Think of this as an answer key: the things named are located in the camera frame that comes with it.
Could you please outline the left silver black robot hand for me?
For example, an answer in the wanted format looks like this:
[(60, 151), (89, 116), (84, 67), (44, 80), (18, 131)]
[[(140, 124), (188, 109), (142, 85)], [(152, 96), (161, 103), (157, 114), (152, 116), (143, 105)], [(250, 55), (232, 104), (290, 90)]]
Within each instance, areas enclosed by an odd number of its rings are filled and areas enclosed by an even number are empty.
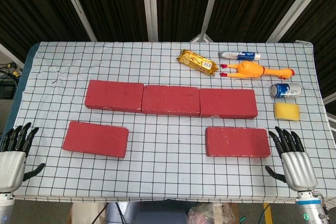
[(23, 182), (38, 175), (46, 166), (41, 163), (36, 169), (26, 172), (25, 166), (33, 139), (39, 128), (31, 131), (31, 123), (10, 129), (1, 141), (1, 193), (16, 191)]

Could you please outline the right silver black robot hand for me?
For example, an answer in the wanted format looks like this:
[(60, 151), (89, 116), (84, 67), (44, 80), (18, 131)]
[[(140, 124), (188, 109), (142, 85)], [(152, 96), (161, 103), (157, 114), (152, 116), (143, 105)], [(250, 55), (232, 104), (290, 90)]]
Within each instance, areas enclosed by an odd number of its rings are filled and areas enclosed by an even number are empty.
[(302, 141), (294, 131), (275, 127), (277, 133), (269, 131), (279, 154), (284, 174), (276, 173), (266, 166), (267, 173), (274, 179), (286, 183), (296, 192), (311, 191), (318, 185), (316, 174)]

